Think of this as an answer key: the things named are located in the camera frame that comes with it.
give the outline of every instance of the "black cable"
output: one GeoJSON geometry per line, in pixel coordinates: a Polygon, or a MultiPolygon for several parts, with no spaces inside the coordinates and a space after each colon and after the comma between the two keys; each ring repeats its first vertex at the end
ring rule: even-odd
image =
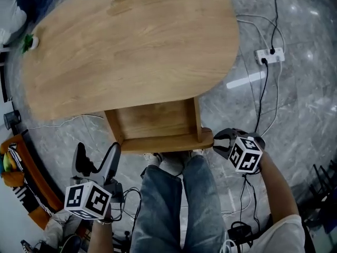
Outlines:
{"type": "Polygon", "coordinates": [[[253,173],[247,173],[248,175],[256,175],[261,173],[261,167],[260,165],[257,165],[257,169],[253,173]]]}
{"type": "Polygon", "coordinates": [[[272,40],[271,40],[271,45],[272,45],[272,49],[270,50],[270,54],[274,54],[275,53],[275,49],[274,49],[274,45],[273,45],[273,39],[274,39],[274,34],[277,28],[277,20],[279,19],[279,12],[277,11],[277,2],[276,0],[274,0],[275,2],[275,11],[276,11],[276,19],[275,19],[275,26],[274,26],[274,30],[273,30],[273,34],[272,34],[272,40]]]}
{"type": "MultiPolygon", "coordinates": [[[[231,225],[231,228],[233,228],[235,224],[240,224],[240,225],[244,225],[244,226],[247,226],[247,227],[251,228],[251,226],[249,226],[248,224],[246,224],[245,222],[242,222],[242,221],[235,221],[235,222],[233,222],[232,225],[231,225]]],[[[252,247],[253,246],[253,241],[248,241],[247,244],[250,247],[252,247]]]]}
{"type": "Polygon", "coordinates": [[[243,187],[242,187],[241,196],[240,196],[240,204],[241,204],[241,208],[240,208],[240,222],[241,222],[241,214],[242,214],[242,195],[243,195],[245,186],[246,186],[246,180],[244,180],[244,182],[243,182],[243,187]]]}
{"type": "Polygon", "coordinates": [[[141,193],[140,193],[140,191],[139,191],[138,188],[130,188],[130,189],[126,190],[124,193],[129,193],[130,191],[135,191],[135,192],[137,192],[138,195],[139,195],[139,198],[140,198],[139,205],[138,205],[138,208],[137,208],[137,211],[136,211],[136,214],[135,214],[135,217],[134,217],[134,221],[133,221],[133,226],[132,226],[132,232],[131,232],[131,239],[132,239],[132,234],[133,234],[133,231],[134,231],[134,229],[135,229],[136,220],[137,220],[138,215],[139,215],[139,213],[140,213],[140,211],[141,211],[142,195],[141,195],[141,193]]]}
{"type": "Polygon", "coordinates": [[[126,212],[124,210],[124,213],[126,213],[129,217],[131,217],[132,219],[135,219],[133,216],[131,216],[128,212],[126,212]]]}
{"type": "Polygon", "coordinates": [[[262,91],[262,94],[261,94],[261,97],[260,97],[260,108],[259,108],[259,114],[257,116],[257,123],[256,123],[256,127],[255,127],[255,130],[254,132],[256,133],[257,131],[257,128],[259,127],[259,122],[260,122],[260,117],[261,117],[261,110],[262,110],[262,98],[263,98],[263,95],[264,95],[264,91],[265,91],[265,87],[267,85],[267,80],[268,80],[268,75],[269,75],[269,69],[268,69],[268,62],[267,62],[267,59],[266,58],[262,58],[261,62],[263,64],[265,64],[266,68],[267,68],[267,75],[266,75],[266,78],[265,78],[265,83],[264,83],[264,87],[263,87],[263,91],[262,91]]]}
{"type": "Polygon", "coordinates": [[[180,163],[181,163],[181,165],[183,166],[183,169],[181,170],[181,172],[180,172],[179,174],[175,175],[175,177],[178,177],[179,175],[183,174],[183,171],[185,170],[184,162],[181,161],[180,163]]]}
{"type": "Polygon", "coordinates": [[[42,243],[44,243],[44,244],[45,244],[45,242],[44,242],[44,241],[42,241],[42,240],[39,240],[39,241],[38,241],[38,243],[36,243],[36,245],[33,247],[33,249],[34,249],[34,248],[36,248],[36,247],[37,247],[39,244],[42,244],[42,243]]]}
{"type": "Polygon", "coordinates": [[[257,218],[257,216],[255,215],[256,214],[256,194],[255,194],[255,188],[253,187],[253,185],[251,183],[249,183],[248,179],[247,179],[247,176],[245,176],[245,181],[251,186],[251,188],[253,189],[253,194],[254,194],[254,200],[255,200],[255,205],[254,205],[254,215],[253,215],[253,218],[255,220],[255,222],[257,223],[257,226],[259,228],[259,232],[261,231],[260,229],[260,221],[259,219],[257,218]]]}
{"type": "Polygon", "coordinates": [[[116,221],[121,221],[122,220],[122,204],[121,203],[120,203],[120,211],[121,211],[121,213],[119,215],[119,218],[113,219],[113,217],[111,216],[112,222],[116,222],[116,221]]]}

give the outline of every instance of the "blue jeans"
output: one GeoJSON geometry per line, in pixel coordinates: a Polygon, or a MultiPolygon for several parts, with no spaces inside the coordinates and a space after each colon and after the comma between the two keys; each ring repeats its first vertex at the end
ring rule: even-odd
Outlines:
{"type": "Polygon", "coordinates": [[[181,179],[149,165],[143,177],[131,253],[219,253],[225,225],[216,184],[204,157],[194,156],[183,176],[189,203],[184,248],[180,247],[181,179]]]}

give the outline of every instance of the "person's arm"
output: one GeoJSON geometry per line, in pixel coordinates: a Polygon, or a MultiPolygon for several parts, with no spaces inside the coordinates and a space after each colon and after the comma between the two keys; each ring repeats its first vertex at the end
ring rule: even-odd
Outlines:
{"type": "Polygon", "coordinates": [[[263,151],[260,166],[273,222],[276,223],[290,215],[298,215],[299,211],[290,187],[265,151],[263,151]]]}
{"type": "MultiPolygon", "coordinates": [[[[110,205],[108,207],[105,217],[106,218],[111,217],[110,205]]],[[[113,253],[113,252],[114,247],[112,245],[111,224],[103,225],[97,221],[94,221],[88,253],[113,253]]]]}

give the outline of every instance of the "power strip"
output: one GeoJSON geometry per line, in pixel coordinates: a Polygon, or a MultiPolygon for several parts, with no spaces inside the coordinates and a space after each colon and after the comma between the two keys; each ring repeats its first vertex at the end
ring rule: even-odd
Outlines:
{"type": "Polygon", "coordinates": [[[283,62],[285,60],[283,48],[275,48],[274,54],[270,54],[269,49],[255,51],[255,59],[260,65],[263,65],[261,62],[262,58],[266,58],[268,64],[283,62]]]}

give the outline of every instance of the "hand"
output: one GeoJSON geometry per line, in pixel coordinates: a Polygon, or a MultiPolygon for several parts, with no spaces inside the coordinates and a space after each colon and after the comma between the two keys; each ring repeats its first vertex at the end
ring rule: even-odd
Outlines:
{"type": "Polygon", "coordinates": [[[267,164],[268,162],[273,162],[273,160],[271,159],[270,155],[268,154],[268,152],[266,152],[257,141],[255,141],[256,145],[261,149],[262,151],[262,156],[260,159],[260,163],[259,165],[262,167],[262,165],[267,164]]]}
{"type": "Polygon", "coordinates": [[[106,214],[105,214],[104,218],[111,219],[111,204],[110,203],[107,206],[107,211],[106,211],[106,214]]]}

